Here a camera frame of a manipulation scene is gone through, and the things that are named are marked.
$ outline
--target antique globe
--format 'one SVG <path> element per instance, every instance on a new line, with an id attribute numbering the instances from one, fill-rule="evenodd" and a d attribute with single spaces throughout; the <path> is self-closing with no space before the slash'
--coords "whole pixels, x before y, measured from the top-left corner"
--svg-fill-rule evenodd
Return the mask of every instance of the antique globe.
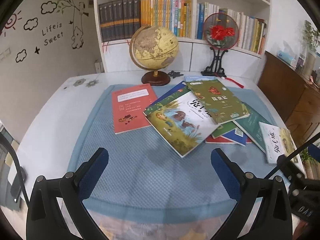
<path id="1" fill-rule="evenodd" d="M 143 25 L 133 35 L 129 52 L 132 61 L 144 70 L 150 70 L 142 78 L 143 84 L 163 86 L 170 77 L 159 69 L 169 66 L 179 51 L 176 36 L 164 27 Z"/>

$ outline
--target small black figurine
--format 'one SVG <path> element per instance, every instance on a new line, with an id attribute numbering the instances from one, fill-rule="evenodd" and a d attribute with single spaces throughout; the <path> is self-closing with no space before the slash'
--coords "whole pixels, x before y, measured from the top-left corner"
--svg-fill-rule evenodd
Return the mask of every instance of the small black figurine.
<path id="1" fill-rule="evenodd" d="M 175 71 L 170 71 L 168 73 L 169 76 L 171 76 L 172 78 L 176 78 L 176 77 L 180 77 L 180 76 L 183 76 L 183 74 L 180 74 L 180 72 L 175 72 Z"/>

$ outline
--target wooden globe base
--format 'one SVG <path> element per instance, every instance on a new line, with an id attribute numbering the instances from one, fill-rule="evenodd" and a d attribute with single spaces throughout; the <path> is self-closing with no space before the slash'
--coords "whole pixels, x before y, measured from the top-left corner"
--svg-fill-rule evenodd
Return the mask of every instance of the wooden globe base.
<path id="1" fill-rule="evenodd" d="M 149 83 L 151 86 L 164 86 L 170 82 L 170 77 L 162 71 L 150 71 L 143 75 L 141 82 Z"/>

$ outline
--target globe stand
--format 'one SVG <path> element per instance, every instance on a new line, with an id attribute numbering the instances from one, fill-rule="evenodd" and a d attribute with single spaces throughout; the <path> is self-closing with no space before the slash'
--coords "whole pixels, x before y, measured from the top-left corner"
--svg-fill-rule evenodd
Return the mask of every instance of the globe stand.
<path id="1" fill-rule="evenodd" d="M 141 78 L 143 84 L 149 83 L 151 86 L 164 86 L 170 82 L 170 77 L 163 71 L 150 71 Z"/>
<path id="2" fill-rule="evenodd" d="M 211 50 L 213 50 L 213 60 L 210 66 L 206 67 L 204 71 L 201 71 L 201 74 L 203 76 L 217 76 L 217 77 L 227 77 L 224 73 L 224 68 L 221 67 L 221 60 L 222 56 L 228 52 L 228 50 L 223 50 L 220 55 L 220 49 L 218 49 L 218 53 L 216 54 L 215 49 L 210 47 Z"/>

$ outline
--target black fan stand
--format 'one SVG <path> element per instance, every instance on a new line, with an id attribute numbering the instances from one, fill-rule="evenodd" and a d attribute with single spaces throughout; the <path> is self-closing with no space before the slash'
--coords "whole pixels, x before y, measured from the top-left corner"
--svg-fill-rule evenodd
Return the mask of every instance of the black fan stand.
<path id="1" fill-rule="evenodd" d="M 224 68 L 221 67 L 221 60 L 222 56 L 228 52 L 228 50 L 223 50 L 220 55 L 220 49 L 218 49 L 218 53 L 216 54 L 216 51 L 214 48 L 210 47 L 211 50 L 213 50 L 213 60 L 210 66 L 206 67 L 204 71 L 201 71 L 201 74 L 203 76 L 217 76 L 217 77 L 227 77 L 224 73 Z"/>

